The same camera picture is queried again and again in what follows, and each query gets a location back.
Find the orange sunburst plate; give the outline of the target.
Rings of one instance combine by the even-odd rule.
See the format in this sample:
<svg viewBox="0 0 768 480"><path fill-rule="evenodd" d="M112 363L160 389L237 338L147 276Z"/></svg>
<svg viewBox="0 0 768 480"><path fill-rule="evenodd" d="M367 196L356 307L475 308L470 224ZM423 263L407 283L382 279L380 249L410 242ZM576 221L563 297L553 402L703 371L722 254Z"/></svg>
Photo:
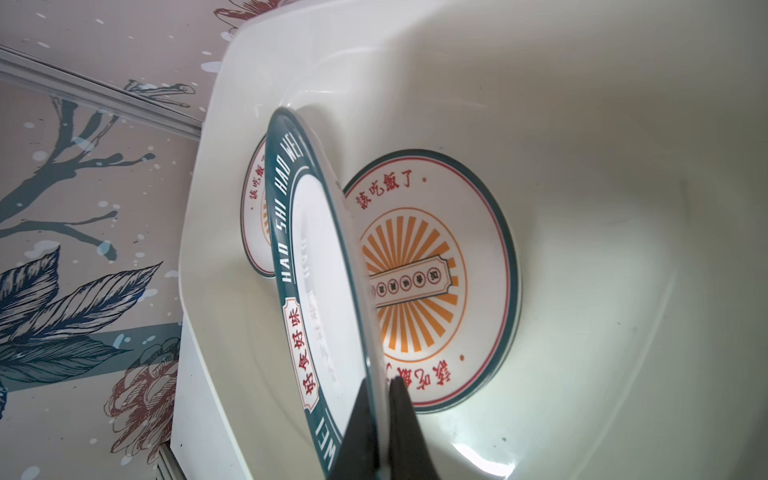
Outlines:
<svg viewBox="0 0 768 480"><path fill-rule="evenodd" d="M516 334L521 272L485 183L440 152L399 150L345 186L389 377L415 409L450 409L497 373Z"/></svg>
<svg viewBox="0 0 768 480"><path fill-rule="evenodd" d="M266 138L257 144L246 170L240 201L240 230L245 255L256 272L275 276L265 193Z"/></svg>

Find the green rim plate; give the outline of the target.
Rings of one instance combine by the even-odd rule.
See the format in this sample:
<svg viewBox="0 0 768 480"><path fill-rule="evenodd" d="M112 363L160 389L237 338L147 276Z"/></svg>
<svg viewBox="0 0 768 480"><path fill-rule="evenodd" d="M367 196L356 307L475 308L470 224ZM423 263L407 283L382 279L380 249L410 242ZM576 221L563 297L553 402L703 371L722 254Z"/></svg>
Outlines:
<svg viewBox="0 0 768 480"><path fill-rule="evenodd" d="M368 384L379 468L387 475L389 407L372 345L370 290L351 215L317 135L288 107L266 134L266 198L279 306L299 398L323 475L333 468L361 382Z"/></svg>

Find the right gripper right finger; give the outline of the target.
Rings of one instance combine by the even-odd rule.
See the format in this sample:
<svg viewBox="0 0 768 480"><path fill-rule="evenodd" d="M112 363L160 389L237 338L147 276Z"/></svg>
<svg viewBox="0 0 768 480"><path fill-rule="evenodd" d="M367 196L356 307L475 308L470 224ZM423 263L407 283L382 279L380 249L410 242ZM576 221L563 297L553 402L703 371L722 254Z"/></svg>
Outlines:
<svg viewBox="0 0 768 480"><path fill-rule="evenodd" d="M439 480L407 386L396 376L389 385L389 464L393 480Z"/></svg>

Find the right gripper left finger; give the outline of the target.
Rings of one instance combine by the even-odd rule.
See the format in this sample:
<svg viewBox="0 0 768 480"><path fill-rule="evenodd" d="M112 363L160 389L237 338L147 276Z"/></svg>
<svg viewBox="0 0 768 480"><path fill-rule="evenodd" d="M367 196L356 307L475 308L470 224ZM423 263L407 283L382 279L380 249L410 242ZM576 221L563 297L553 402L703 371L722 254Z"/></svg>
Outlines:
<svg viewBox="0 0 768 480"><path fill-rule="evenodd" d="M330 480L373 480L379 468L378 440L374 414L369 404L368 384L364 379L344 434Z"/></svg>

